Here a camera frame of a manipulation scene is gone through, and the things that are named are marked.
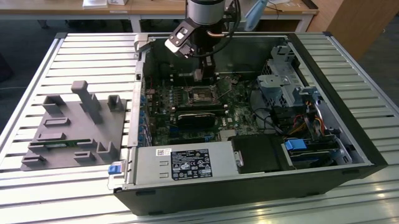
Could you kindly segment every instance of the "circuit board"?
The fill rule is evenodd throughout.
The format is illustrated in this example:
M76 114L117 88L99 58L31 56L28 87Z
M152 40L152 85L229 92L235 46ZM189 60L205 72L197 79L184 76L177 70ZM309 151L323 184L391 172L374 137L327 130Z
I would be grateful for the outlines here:
M215 85L209 87L215 91L213 102L221 104L225 110L223 110L221 115L216 115L215 125L207 129L180 130L176 126L176 119L179 118L173 113L173 108L189 101L187 94L176 94L176 90L183 88L197 90L204 87L176 87L172 83L163 81L161 85L156 87L156 91L147 92L152 144L155 146L223 141L227 140L223 137L225 133L229 135L259 133L255 118L248 107L247 81L239 81L235 75L224 75L220 76L220 80Z

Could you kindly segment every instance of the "metal slotted table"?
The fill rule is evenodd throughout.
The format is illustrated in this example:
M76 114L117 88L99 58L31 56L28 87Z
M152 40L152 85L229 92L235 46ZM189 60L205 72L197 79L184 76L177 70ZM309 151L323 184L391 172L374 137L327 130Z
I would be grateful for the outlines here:
M0 223L388 223L399 216L399 113L366 72L333 39L297 34L390 166L324 195L243 204L179 214L137 217L107 187L108 166L23 172L21 158L45 112L45 95L76 101L75 80L89 83L99 99L131 100L136 80L135 34L68 34L48 50L0 136ZM308 71L301 72L309 84ZM121 159L127 156L131 101Z

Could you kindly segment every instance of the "warning label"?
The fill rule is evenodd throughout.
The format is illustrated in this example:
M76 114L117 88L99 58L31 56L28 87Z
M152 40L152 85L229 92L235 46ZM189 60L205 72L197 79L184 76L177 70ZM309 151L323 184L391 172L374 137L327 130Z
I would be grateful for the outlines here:
M208 149L171 152L172 179L212 177Z

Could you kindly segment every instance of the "blue tab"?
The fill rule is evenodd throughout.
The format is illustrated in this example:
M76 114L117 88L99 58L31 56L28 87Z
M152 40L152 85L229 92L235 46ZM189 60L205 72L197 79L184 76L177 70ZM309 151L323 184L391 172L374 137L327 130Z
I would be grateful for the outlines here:
M113 174L121 174L123 170L123 166L121 165L111 165L109 168L108 168L108 174L109 175L113 175Z
M303 139L288 139L284 144L287 150L307 149Z

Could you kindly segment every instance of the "red wire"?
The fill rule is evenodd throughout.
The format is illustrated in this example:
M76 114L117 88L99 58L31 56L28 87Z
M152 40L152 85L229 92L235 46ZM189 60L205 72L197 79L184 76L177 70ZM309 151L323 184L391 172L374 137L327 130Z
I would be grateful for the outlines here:
M296 115L295 116L295 118L293 118L293 126L292 127L295 127L295 122L296 122L296 119L299 118L299 117L301 117L303 115Z

